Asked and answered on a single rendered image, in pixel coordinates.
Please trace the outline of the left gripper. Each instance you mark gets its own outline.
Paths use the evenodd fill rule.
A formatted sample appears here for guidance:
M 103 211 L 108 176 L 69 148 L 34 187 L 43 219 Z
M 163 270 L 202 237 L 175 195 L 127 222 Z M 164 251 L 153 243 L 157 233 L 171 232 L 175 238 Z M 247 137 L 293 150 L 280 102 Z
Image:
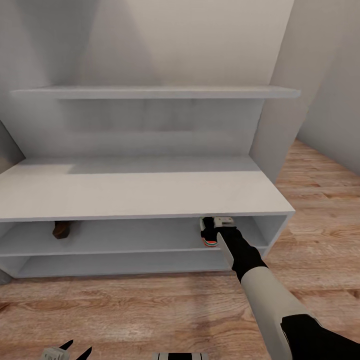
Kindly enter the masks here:
M 61 346 L 60 348 L 63 350 L 67 350 L 73 343 L 74 343 L 74 340 L 70 340 L 69 342 L 67 342 L 66 344 Z M 89 357 L 91 352 L 92 352 L 92 347 L 90 347 L 86 352 L 84 352 L 77 360 L 87 360 L 87 358 Z

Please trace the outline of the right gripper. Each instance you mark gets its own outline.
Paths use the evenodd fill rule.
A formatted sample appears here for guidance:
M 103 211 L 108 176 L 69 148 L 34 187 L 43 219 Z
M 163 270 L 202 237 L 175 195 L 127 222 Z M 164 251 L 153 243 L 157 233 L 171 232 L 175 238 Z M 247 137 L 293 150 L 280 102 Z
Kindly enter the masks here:
M 216 232 L 220 227 L 216 228 L 205 228 L 204 231 L 201 231 L 201 237 L 205 238 L 206 241 L 215 241 L 217 242 Z

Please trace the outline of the sandal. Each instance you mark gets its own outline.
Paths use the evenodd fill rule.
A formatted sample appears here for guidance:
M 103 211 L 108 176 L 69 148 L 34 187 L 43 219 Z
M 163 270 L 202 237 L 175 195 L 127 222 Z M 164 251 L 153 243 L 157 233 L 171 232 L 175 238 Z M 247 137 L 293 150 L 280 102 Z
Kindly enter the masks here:
M 54 222 L 55 228 L 52 232 L 53 236 L 58 240 L 66 239 L 70 234 L 70 226 L 72 220 L 56 220 Z

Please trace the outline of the gym shoe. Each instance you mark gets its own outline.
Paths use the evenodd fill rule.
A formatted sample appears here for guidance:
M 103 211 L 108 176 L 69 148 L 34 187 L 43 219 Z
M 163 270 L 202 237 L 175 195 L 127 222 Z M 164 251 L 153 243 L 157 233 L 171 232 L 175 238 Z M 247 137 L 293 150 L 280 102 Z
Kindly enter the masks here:
M 200 227 L 201 227 L 201 231 L 204 231 L 205 229 L 210 229 L 210 228 L 214 228 L 215 224 L 214 224 L 214 217 L 199 217 L 199 222 L 200 222 Z M 207 241 L 205 240 L 205 237 L 203 237 L 203 242 L 206 246 L 208 247 L 216 247 L 218 245 L 218 243 L 216 241 Z

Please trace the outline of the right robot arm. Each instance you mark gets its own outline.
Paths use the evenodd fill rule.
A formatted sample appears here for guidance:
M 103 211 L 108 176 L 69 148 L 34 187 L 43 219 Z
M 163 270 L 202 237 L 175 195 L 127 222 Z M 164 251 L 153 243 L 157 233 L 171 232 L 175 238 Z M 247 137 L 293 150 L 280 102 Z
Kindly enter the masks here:
M 215 216 L 214 228 L 205 228 L 201 237 L 217 242 L 236 272 L 272 360 L 360 360 L 359 343 L 324 328 L 240 230 L 223 226 L 234 222 Z

